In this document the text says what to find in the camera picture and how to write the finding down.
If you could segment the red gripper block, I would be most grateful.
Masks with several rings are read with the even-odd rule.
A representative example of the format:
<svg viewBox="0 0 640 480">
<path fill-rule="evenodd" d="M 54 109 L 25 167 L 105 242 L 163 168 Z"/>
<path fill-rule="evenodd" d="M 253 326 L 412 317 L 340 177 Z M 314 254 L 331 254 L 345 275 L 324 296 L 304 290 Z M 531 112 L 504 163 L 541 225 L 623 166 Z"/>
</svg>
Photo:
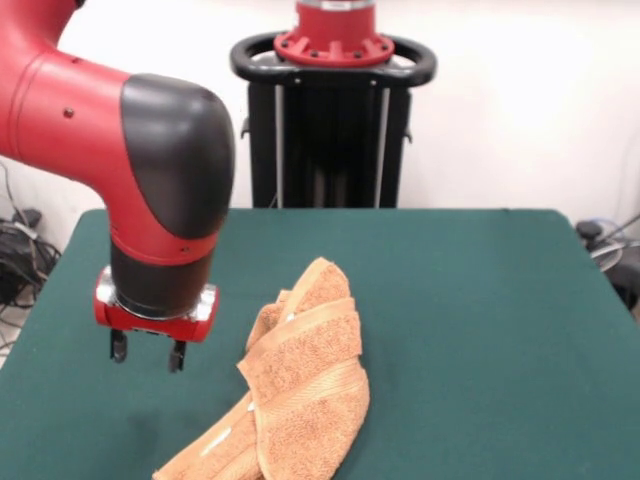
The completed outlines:
<svg viewBox="0 0 640 480">
<path fill-rule="evenodd" d="M 98 276 L 93 308 L 99 325 L 110 331 L 110 359 L 122 364 L 128 354 L 128 338 L 124 332 L 141 331 L 165 335 L 175 340 L 169 352 L 168 370 L 178 373 L 184 369 L 187 343 L 201 343 L 209 335 L 219 307 L 219 289 L 206 284 L 195 306 L 185 315 L 153 319 L 128 311 L 118 303 L 111 267 L 106 266 Z"/>
</svg>

